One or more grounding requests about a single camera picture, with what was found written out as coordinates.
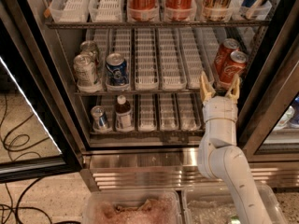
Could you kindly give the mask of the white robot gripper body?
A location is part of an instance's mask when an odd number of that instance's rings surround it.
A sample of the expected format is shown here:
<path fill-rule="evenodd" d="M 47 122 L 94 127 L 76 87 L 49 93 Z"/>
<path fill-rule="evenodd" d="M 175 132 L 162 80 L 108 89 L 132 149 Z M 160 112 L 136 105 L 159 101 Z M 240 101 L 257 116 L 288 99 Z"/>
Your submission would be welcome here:
<path fill-rule="evenodd" d="M 235 101 L 227 97 L 216 96 L 204 102 L 204 122 L 212 119 L 237 120 L 237 106 Z"/>

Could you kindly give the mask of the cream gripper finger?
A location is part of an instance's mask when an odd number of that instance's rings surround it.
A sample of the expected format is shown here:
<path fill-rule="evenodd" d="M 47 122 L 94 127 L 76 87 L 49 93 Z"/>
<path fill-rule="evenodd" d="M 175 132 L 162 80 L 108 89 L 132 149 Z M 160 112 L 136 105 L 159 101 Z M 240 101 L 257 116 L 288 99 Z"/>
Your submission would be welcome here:
<path fill-rule="evenodd" d="M 211 98 L 215 96 L 215 90 L 213 86 L 209 83 L 206 73 L 202 72 L 200 75 L 200 97 L 202 103 L 208 102 Z"/>
<path fill-rule="evenodd" d="M 235 74 L 228 91 L 225 93 L 225 97 L 229 98 L 232 102 L 236 104 L 239 95 L 240 95 L 240 77 L 239 74 Z"/>

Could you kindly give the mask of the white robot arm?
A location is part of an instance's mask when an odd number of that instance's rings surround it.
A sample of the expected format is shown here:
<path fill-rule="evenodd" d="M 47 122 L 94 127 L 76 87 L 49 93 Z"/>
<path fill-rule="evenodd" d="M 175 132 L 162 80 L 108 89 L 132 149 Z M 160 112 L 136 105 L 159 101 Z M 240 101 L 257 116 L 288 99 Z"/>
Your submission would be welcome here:
<path fill-rule="evenodd" d="M 228 91 L 219 96 L 206 74 L 200 75 L 205 133 L 198 149 L 197 166 L 202 176 L 226 184 L 241 224 L 272 224 L 247 158 L 236 143 L 239 84 L 240 78 L 235 75 Z"/>

